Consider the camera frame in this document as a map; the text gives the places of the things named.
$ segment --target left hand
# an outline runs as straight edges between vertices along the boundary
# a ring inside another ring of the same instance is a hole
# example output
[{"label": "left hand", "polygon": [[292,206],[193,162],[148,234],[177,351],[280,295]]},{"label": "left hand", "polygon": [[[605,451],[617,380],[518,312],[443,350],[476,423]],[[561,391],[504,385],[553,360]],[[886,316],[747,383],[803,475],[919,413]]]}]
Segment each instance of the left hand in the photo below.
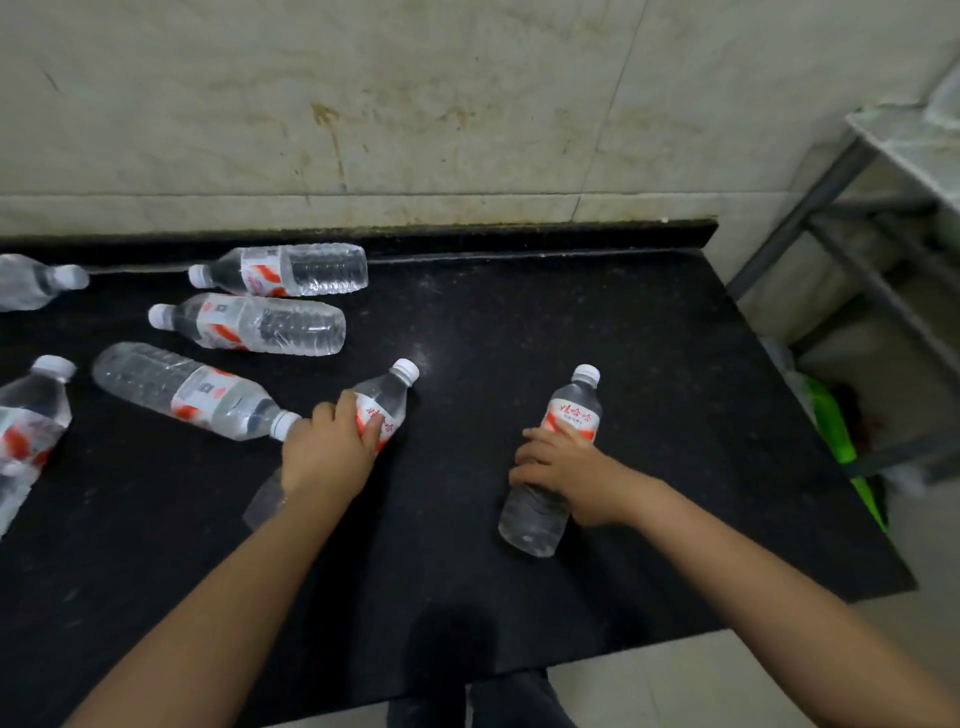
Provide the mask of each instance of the left hand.
[{"label": "left hand", "polygon": [[357,433],[357,404],[344,390],[336,407],[328,401],[313,408],[311,419],[296,421],[283,443],[280,484],[288,497],[324,494],[348,505],[360,494],[373,467],[383,416],[374,415]]}]

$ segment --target water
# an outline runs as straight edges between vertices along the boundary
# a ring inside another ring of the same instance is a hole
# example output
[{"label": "water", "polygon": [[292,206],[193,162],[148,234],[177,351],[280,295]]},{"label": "water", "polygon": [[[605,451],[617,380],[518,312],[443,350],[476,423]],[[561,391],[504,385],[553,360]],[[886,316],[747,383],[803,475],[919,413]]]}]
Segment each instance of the water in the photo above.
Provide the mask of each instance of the water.
[{"label": "water", "polygon": [[[583,437],[593,440],[603,408],[597,399],[600,373],[589,364],[581,364],[573,378],[550,398],[541,427],[557,430],[557,420],[576,427]],[[533,485],[511,488],[500,512],[497,527],[503,540],[532,556],[547,558],[557,550],[570,517],[563,496]]]},{"label": "water", "polygon": [[42,356],[26,376],[0,387],[0,536],[70,426],[64,384],[75,371],[66,359]]},{"label": "water", "polygon": [[284,440],[300,418],[259,384],[149,344],[121,342],[93,362],[93,380],[121,400],[231,440]]},{"label": "water", "polygon": [[154,328],[178,331],[208,349],[326,356],[344,346],[344,312],[317,301],[202,293],[150,309]]},{"label": "water", "polygon": [[60,293],[90,284],[79,265],[52,267],[25,255],[0,255],[0,312],[34,311]]},{"label": "water", "polygon": [[234,248],[209,265],[191,266],[190,282],[256,296],[349,293],[367,287],[367,256],[349,243]]},{"label": "water", "polygon": [[[361,434],[373,415],[383,415],[377,452],[380,452],[406,419],[407,390],[419,377],[420,370],[416,364],[409,359],[398,359],[387,374],[367,379],[353,387],[357,396],[357,427]],[[256,530],[280,509],[285,500],[286,493],[280,485],[280,470],[276,470],[257,489],[243,515],[244,522],[252,530]]]}]

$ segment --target bottle label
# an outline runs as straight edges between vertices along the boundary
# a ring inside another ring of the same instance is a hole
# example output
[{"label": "bottle label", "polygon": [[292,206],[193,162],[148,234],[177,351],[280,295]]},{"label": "bottle label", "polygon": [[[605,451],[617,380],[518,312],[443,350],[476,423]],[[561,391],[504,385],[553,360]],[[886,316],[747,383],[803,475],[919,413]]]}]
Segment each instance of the bottle label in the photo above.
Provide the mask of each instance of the bottle label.
[{"label": "bottle label", "polygon": [[239,376],[213,367],[201,367],[180,386],[170,401],[170,411],[178,420],[199,427],[210,427],[220,400],[237,384]]},{"label": "bottle label", "polygon": [[396,429],[403,425],[403,418],[391,417],[372,397],[357,395],[357,432],[363,435],[370,418],[376,414],[383,415],[383,426],[380,427],[380,442],[376,444],[376,451],[380,452],[387,441],[394,436]]},{"label": "bottle label", "polygon": [[252,248],[240,255],[240,275],[247,290],[256,296],[286,296],[280,277],[280,253],[276,248]]},{"label": "bottle label", "polygon": [[19,460],[42,468],[65,431],[49,417],[29,409],[0,407],[7,424],[0,432],[0,460]]},{"label": "bottle label", "polygon": [[597,428],[600,426],[600,415],[592,409],[587,409],[582,404],[576,404],[570,400],[551,400],[547,405],[546,414],[543,416],[543,422],[540,423],[540,426],[559,432],[558,420],[573,425],[582,437],[591,442],[597,436]]},{"label": "bottle label", "polygon": [[240,296],[224,296],[211,293],[197,314],[197,331],[204,345],[211,349],[236,349],[247,351],[240,338],[240,314],[246,299]]}]

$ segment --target floor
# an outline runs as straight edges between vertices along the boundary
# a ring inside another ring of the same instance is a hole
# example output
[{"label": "floor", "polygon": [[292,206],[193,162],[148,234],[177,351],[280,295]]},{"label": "floor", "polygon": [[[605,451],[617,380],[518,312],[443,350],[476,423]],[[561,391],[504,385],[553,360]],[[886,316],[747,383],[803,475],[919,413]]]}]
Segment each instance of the floor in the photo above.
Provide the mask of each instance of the floor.
[{"label": "floor", "polygon": [[[960,695],[960,479],[926,497],[895,497],[891,538],[921,584],[918,592],[857,606],[868,620]],[[812,725],[727,630],[549,670],[580,728]],[[386,705],[284,724],[284,728],[380,728]]]}]

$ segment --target black countertop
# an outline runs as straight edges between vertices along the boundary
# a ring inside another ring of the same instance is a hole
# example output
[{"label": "black countertop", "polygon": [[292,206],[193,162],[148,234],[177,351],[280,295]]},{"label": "black countertop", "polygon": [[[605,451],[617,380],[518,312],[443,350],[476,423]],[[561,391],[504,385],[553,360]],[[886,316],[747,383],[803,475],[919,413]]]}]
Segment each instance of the black countertop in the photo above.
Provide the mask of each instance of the black countertop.
[{"label": "black countertop", "polygon": [[116,400],[93,357],[146,341],[260,382],[308,414],[395,359],[421,371],[407,422],[321,554],[241,725],[374,702],[435,681],[545,667],[722,625],[620,527],[567,529],[557,556],[496,523],[519,431],[573,368],[599,368],[598,446],[666,479],[847,600],[913,586],[697,251],[371,267],[331,299],[343,351],[212,352],[146,322],[186,275],[96,277],[0,317],[0,381],[42,353],[80,367],[71,429],[0,542],[0,721],[59,725],[248,534],[279,443],[235,443]]}]

